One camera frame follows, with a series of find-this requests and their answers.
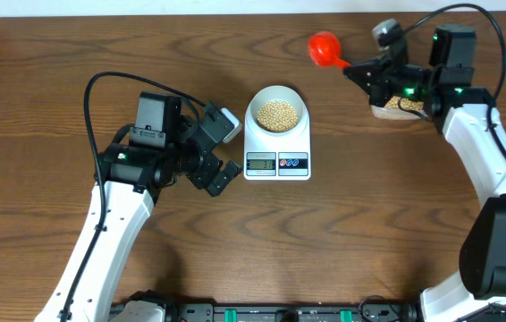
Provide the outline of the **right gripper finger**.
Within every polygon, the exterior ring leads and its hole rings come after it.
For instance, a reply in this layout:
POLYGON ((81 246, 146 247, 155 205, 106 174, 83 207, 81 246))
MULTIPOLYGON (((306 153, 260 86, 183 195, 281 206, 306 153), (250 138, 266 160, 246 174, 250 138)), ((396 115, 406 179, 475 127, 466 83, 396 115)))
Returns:
POLYGON ((373 72, 373 71, 382 71, 387 66, 390 65, 390 59, 385 56, 377 56, 366 61, 361 62, 353 62, 349 66, 344 68, 344 71, 364 71, 364 72, 373 72))
POLYGON ((370 97, 383 95, 382 72, 370 66, 350 66, 343 69, 346 79, 354 82, 370 97))

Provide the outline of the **red plastic measuring scoop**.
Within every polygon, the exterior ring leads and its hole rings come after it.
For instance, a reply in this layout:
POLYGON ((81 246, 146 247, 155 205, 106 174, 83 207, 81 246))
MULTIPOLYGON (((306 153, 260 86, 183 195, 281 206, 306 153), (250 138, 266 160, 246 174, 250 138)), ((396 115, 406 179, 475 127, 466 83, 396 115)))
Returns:
POLYGON ((341 59, 341 44, 330 31, 320 31, 308 40, 308 53, 312 61, 320 67, 344 69, 351 64, 341 59))

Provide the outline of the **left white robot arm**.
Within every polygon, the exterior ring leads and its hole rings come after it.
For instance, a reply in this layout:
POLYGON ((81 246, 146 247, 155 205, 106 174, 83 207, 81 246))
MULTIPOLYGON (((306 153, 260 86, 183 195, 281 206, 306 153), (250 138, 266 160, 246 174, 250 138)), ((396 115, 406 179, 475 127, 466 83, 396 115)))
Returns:
POLYGON ((107 321, 131 247, 161 190, 185 176, 215 197, 241 173, 213 153, 240 132, 240 121, 213 103, 184 115, 186 101, 141 93, 135 123, 99 155, 87 219, 39 321, 107 321))

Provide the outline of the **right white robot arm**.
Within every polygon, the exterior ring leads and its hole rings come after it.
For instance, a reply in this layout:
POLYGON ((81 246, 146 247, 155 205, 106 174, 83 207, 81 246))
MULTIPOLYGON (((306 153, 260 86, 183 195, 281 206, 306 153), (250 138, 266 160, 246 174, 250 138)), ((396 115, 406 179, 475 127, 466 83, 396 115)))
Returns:
POLYGON ((408 320, 461 321, 506 308, 506 132, 496 100, 471 84, 476 33, 444 24, 434 31, 426 68, 409 63, 405 31, 395 20, 372 30, 383 55, 344 67, 372 106, 390 98, 418 101, 460 156, 481 210, 460 250, 459 269, 420 293, 408 320))

